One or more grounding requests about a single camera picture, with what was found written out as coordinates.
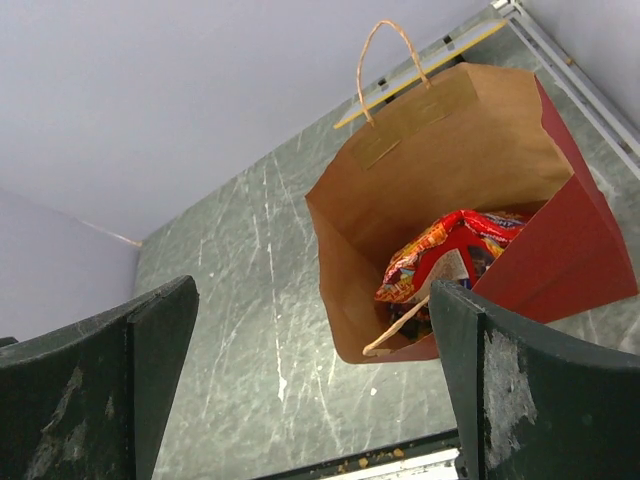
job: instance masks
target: plastic wrapper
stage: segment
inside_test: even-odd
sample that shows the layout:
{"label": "plastic wrapper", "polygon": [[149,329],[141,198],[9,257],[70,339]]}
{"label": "plastic wrapper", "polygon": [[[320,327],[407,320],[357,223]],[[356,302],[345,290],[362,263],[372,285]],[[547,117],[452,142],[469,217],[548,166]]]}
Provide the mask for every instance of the plastic wrapper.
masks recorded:
{"label": "plastic wrapper", "polygon": [[[393,256],[375,294],[376,300],[389,302],[390,323],[428,297],[436,279],[473,288],[527,220],[528,217],[514,214],[458,210],[435,222]],[[431,333],[428,305],[400,332],[414,341]]]}

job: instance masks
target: white wall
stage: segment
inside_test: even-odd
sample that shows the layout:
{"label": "white wall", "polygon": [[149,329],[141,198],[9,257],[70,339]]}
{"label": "white wall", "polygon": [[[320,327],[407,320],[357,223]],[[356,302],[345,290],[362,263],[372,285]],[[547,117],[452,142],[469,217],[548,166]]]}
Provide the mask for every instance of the white wall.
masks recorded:
{"label": "white wall", "polygon": [[1,2],[0,187],[141,240],[488,3]]}
{"label": "white wall", "polygon": [[527,12],[640,129],[640,0],[523,0]]}
{"label": "white wall", "polygon": [[0,337],[45,334],[131,299],[138,248],[0,190]]}

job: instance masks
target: marble floor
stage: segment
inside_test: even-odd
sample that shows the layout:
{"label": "marble floor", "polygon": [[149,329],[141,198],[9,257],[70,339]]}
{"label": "marble floor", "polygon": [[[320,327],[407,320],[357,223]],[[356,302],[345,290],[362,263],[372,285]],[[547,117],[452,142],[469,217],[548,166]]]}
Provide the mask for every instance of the marble floor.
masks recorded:
{"label": "marble floor", "polygon": [[[640,272],[640,180],[509,28],[465,59],[537,73]],[[201,295],[155,479],[249,479],[455,427],[439,361],[352,366],[333,348],[304,195],[359,128],[332,128],[352,101],[144,243],[137,293],[188,274]],[[638,312],[634,298],[554,327],[640,353]]]}

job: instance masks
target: paper bag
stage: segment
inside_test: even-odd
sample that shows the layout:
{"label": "paper bag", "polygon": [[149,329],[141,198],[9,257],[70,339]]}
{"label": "paper bag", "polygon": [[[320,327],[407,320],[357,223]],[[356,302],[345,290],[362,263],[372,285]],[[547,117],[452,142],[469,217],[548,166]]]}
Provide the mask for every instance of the paper bag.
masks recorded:
{"label": "paper bag", "polygon": [[[399,30],[380,22],[363,56],[382,24]],[[362,100],[359,77],[360,66]],[[362,349],[389,327],[373,296],[391,256],[458,209],[537,212],[473,289],[497,305],[544,323],[637,293],[615,219],[533,73],[463,63],[423,75],[375,118],[362,104],[368,122],[306,197],[344,361],[438,356],[433,335],[415,344],[395,335],[381,357]]]}

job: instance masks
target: bag handle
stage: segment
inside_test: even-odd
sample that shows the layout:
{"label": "bag handle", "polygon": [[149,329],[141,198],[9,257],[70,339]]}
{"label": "bag handle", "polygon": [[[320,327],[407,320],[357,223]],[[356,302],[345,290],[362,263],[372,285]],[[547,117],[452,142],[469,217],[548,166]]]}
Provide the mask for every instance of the bag handle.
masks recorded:
{"label": "bag handle", "polygon": [[427,295],[425,298],[420,300],[420,302],[416,303],[411,308],[411,310],[409,310],[402,317],[400,317],[393,325],[391,325],[387,329],[386,332],[384,332],[382,335],[380,335],[378,338],[376,338],[369,345],[364,347],[364,349],[362,350],[362,354],[365,357],[377,357],[377,356],[380,356],[380,355],[386,355],[387,353],[391,353],[391,351],[388,350],[388,349],[378,349],[377,347],[379,347],[382,343],[384,343],[385,341],[389,340],[396,333],[398,333],[398,331],[402,328],[402,326],[405,323],[407,323],[409,320],[411,320],[415,316],[415,314],[418,313],[418,310],[420,310],[422,307],[424,307],[427,304],[428,301],[429,301],[429,295]]}
{"label": "bag handle", "polygon": [[369,124],[372,127],[375,126],[375,121],[373,120],[373,117],[371,116],[371,112],[369,112],[369,109],[367,108],[367,105],[364,102],[364,95],[362,94],[362,78],[361,78],[362,64],[364,62],[364,56],[367,53],[367,50],[369,49],[369,44],[371,43],[371,39],[373,38],[373,35],[378,31],[378,29],[382,25],[389,25],[391,28],[393,28],[396,32],[400,34],[404,42],[407,44],[407,47],[409,48],[409,53],[411,54],[413,63],[418,69],[418,74],[420,75],[420,79],[422,80],[422,83],[424,83],[424,86],[427,88],[431,86],[431,82],[422,71],[422,67],[420,66],[420,59],[418,58],[416,49],[413,47],[411,40],[409,40],[407,33],[402,29],[402,27],[400,27],[400,25],[398,25],[397,23],[389,19],[380,20],[378,23],[376,23],[376,26],[373,27],[373,30],[371,30],[371,33],[367,37],[367,41],[364,43],[364,48],[362,49],[362,53],[360,54],[360,60],[358,60],[358,68],[356,69],[356,85],[358,88],[358,98],[360,99],[360,105],[362,105],[362,113],[364,113],[364,116],[367,117],[367,122],[369,122]]}

